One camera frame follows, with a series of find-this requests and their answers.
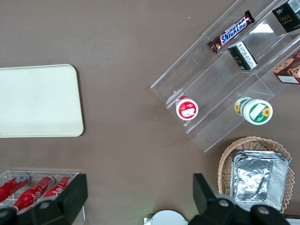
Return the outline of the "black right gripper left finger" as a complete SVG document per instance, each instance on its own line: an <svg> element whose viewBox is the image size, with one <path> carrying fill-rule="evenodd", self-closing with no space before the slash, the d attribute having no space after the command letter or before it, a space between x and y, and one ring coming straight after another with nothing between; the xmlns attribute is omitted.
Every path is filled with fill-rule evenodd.
<svg viewBox="0 0 300 225"><path fill-rule="evenodd" d="M11 207L0 210L2 225L71 225L88 198L86 174L79 174L54 200L44 200L18 215Z"/></svg>

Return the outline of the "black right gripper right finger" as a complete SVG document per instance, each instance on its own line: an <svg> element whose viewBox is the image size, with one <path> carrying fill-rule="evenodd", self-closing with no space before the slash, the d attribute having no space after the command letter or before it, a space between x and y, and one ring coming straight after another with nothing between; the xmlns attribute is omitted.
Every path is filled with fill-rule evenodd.
<svg viewBox="0 0 300 225"><path fill-rule="evenodd" d="M216 197L201 173L193 174L193 199L198 215L192 225L288 225L289 222L276 209L255 205L250 211L242 209L231 200Z"/></svg>

